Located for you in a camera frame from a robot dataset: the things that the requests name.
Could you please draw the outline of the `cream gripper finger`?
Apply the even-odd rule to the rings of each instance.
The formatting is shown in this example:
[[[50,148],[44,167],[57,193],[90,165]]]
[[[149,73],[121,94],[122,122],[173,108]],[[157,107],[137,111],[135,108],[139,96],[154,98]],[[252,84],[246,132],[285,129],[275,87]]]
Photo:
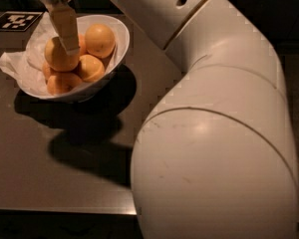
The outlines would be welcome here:
[[[49,9],[50,20],[59,36],[59,40],[68,55],[77,55],[80,51],[77,15],[68,3],[59,1]]]

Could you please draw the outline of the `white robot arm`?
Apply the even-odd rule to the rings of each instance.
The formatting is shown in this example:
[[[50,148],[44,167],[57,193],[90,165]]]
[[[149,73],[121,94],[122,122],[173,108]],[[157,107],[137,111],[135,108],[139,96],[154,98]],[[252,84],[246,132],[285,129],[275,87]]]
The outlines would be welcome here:
[[[296,239],[299,175],[268,40],[228,0],[111,0],[182,70],[134,146],[144,239]]]

